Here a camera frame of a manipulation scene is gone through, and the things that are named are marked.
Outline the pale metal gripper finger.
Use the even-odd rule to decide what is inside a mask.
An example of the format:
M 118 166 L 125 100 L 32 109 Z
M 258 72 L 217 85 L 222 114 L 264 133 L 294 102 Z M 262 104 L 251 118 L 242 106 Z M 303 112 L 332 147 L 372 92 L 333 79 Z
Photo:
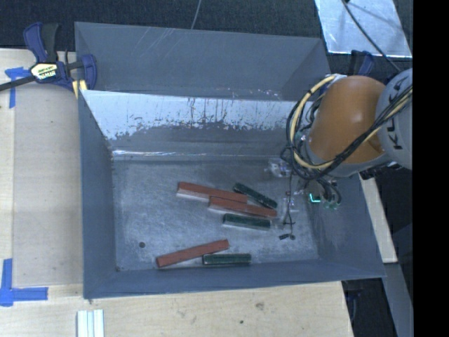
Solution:
M 285 193 L 279 209 L 279 227 L 281 229 L 293 226 L 296 215 L 301 211 L 301 197 L 302 193 L 299 191 Z
M 277 178 L 289 178 L 292 175 L 291 165 L 279 157 L 273 157 L 268 160 L 268 170 Z

